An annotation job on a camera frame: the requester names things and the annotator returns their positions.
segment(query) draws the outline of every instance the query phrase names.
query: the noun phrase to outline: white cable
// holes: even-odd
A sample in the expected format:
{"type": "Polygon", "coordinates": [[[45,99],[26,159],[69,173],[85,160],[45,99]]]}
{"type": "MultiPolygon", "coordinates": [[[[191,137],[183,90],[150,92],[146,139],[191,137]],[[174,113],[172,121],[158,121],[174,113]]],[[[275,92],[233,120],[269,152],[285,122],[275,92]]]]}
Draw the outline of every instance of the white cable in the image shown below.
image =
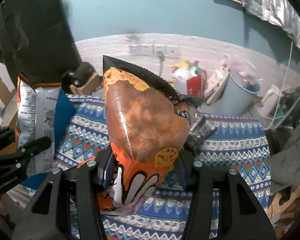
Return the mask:
{"type": "Polygon", "coordinates": [[[287,73],[288,73],[289,66],[290,66],[291,55],[292,55],[292,47],[293,47],[293,41],[291,41],[291,48],[290,48],[290,56],[289,56],[288,66],[287,66],[287,70],[286,70],[286,73],[285,73],[284,78],[283,78],[283,83],[282,83],[282,87],[281,87],[280,94],[279,94],[279,100],[278,100],[277,108],[275,109],[274,116],[273,116],[271,124],[267,128],[264,128],[263,129],[264,131],[268,130],[272,126],[274,120],[276,119],[275,115],[277,114],[277,111],[278,111],[278,108],[279,108],[279,105],[280,105],[280,99],[281,99],[281,96],[282,96],[283,86],[286,82],[287,73]]]}

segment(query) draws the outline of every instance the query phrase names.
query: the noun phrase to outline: power outlet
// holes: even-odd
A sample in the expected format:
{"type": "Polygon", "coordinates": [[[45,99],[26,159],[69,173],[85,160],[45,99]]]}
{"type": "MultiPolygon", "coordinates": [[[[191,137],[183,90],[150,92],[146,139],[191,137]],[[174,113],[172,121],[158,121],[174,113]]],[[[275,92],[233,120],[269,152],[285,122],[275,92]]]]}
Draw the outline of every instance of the power outlet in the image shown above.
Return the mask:
{"type": "Polygon", "coordinates": [[[168,56],[168,57],[179,57],[180,56],[179,46],[167,45],[166,56],[168,56]]]}
{"type": "Polygon", "coordinates": [[[129,44],[129,53],[132,55],[141,55],[141,45],[129,44]]]}
{"type": "Polygon", "coordinates": [[[167,45],[154,44],[153,48],[154,48],[154,55],[155,56],[164,56],[164,55],[166,55],[167,45]]]}
{"type": "Polygon", "coordinates": [[[153,45],[152,44],[142,44],[141,54],[146,56],[153,56],[153,45]]]}

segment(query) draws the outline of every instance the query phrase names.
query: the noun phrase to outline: black fabric cover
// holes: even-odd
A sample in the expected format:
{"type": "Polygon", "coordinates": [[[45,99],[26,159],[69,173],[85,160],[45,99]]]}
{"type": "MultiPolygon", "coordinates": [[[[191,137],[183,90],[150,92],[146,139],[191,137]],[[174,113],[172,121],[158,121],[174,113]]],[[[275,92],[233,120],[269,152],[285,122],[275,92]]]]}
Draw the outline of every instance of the black fabric cover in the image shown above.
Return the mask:
{"type": "Polygon", "coordinates": [[[0,62],[14,85],[20,72],[29,85],[61,83],[81,60],[60,0],[4,0],[0,5],[0,62]]]}

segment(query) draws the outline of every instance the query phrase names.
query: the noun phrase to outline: snack bag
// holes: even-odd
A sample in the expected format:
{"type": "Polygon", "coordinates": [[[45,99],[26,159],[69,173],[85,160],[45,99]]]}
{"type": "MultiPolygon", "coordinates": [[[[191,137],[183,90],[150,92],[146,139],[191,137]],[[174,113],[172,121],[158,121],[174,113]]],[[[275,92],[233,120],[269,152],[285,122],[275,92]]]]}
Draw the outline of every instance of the snack bag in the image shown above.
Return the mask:
{"type": "Polygon", "coordinates": [[[39,84],[31,87],[22,74],[18,77],[17,108],[18,123],[16,126],[16,142],[22,145],[48,136],[51,147],[30,159],[27,175],[50,171],[54,158],[54,115],[60,92],[58,85],[39,84]]]}
{"type": "Polygon", "coordinates": [[[135,213],[172,167],[198,105],[139,66],[104,56],[109,140],[118,162],[112,185],[98,193],[103,213],[135,213]]]}

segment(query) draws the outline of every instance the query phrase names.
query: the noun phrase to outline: blue wall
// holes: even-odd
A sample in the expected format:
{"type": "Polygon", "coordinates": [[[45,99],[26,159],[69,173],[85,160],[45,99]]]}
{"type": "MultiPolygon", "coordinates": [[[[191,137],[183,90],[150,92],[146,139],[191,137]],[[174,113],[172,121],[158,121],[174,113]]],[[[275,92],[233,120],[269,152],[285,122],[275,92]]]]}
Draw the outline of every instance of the blue wall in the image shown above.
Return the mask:
{"type": "MultiPolygon", "coordinates": [[[[230,0],[62,0],[75,41],[126,33],[199,36],[253,49],[288,64],[291,40],[230,0]]],[[[300,51],[290,67],[300,74],[300,51]]]]}

